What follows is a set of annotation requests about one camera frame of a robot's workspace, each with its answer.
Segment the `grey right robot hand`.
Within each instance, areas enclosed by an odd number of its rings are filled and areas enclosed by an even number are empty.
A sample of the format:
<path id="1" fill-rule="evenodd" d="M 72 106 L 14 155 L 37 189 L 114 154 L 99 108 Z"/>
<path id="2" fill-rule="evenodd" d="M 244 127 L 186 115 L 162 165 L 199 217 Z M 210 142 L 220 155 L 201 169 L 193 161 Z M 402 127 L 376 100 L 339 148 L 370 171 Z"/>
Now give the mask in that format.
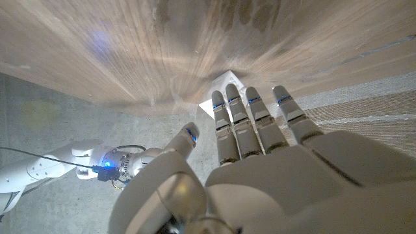
<path id="1" fill-rule="evenodd" d="M 162 149 L 159 148 L 150 148 L 146 151 L 140 153 L 132 154 L 129 165 L 127 166 L 127 171 L 129 172 L 129 177 L 134 178 L 141 169 L 147 166 L 152 160 L 158 157 L 162 153 Z"/>

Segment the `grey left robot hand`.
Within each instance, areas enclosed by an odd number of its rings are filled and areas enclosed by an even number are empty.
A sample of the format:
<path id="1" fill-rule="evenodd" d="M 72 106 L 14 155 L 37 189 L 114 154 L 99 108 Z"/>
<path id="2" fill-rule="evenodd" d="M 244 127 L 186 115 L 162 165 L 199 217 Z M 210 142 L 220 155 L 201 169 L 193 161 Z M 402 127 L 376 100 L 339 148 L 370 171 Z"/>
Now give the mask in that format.
<path id="1" fill-rule="evenodd" d="M 212 94 L 219 167 L 201 183 L 188 123 L 130 180 L 109 233 L 414 233 L 415 159 L 349 131 L 324 133 L 283 86 L 290 145 L 253 87 Z"/>

